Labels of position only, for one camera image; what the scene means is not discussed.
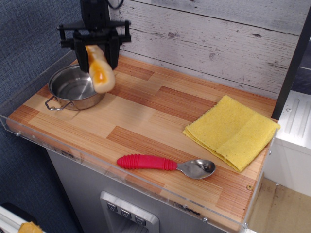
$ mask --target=wooden plank wall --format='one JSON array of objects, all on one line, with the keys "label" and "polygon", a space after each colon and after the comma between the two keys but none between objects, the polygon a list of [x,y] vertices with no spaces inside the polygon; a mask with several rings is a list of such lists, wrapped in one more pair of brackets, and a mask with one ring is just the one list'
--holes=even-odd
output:
[{"label": "wooden plank wall", "polygon": [[310,4],[125,0],[111,17],[132,23],[125,56],[277,99]]}]

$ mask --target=small pot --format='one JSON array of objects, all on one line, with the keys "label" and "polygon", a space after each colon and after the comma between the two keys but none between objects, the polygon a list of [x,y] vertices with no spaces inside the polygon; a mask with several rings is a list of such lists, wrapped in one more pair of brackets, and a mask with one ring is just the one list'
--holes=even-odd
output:
[{"label": "small pot", "polygon": [[[98,104],[105,93],[96,93],[91,77],[80,70],[79,65],[71,65],[56,72],[49,81],[49,90],[53,94],[45,105],[49,110],[83,110]],[[48,102],[56,99],[60,108],[49,107]]]}]

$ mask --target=metal spoon head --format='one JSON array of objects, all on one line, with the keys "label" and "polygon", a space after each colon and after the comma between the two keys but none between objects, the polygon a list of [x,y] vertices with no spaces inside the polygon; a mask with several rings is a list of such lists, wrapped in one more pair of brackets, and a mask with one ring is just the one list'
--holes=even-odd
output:
[{"label": "metal spoon head", "polygon": [[190,160],[177,165],[177,170],[183,172],[186,176],[193,179],[203,179],[215,171],[216,166],[209,160]]}]

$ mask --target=blue fabric wall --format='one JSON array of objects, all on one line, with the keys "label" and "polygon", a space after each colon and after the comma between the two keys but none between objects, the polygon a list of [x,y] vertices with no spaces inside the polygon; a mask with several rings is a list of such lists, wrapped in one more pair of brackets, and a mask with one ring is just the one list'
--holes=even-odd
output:
[{"label": "blue fabric wall", "polygon": [[[13,97],[27,100],[42,84],[25,87],[69,52],[60,47],[56,26],[81,18],[80,1],[3,0],[0,15],[1,106]],[[45,150],[0,126],[0,204],[4,202],[33,215],[48,233],[78,232]]]}]

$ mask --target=folded cloth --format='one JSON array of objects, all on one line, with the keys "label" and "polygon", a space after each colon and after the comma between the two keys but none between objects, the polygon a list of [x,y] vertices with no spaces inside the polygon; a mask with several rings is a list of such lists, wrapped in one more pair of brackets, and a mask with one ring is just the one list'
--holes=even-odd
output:
[{"label": "folded cloth", "polygon": [[273,138],[280,125],[229,96],[223,98],[183,134],[242,172]]}]

